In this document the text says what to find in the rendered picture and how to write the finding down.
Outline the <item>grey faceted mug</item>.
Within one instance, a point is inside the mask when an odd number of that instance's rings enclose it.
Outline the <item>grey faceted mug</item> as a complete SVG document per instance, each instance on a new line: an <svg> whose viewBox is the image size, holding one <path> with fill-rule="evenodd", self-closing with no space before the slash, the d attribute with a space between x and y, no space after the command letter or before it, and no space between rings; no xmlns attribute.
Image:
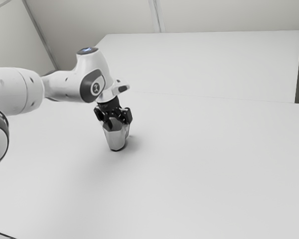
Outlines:
<svg viewBox="0 0 299 239"><path fill-rule="evenodd" d="M103 123L103 131L110 150L119 151L126 145L130 125L124 124L116 118L110 118L108 122Z"/></svg>

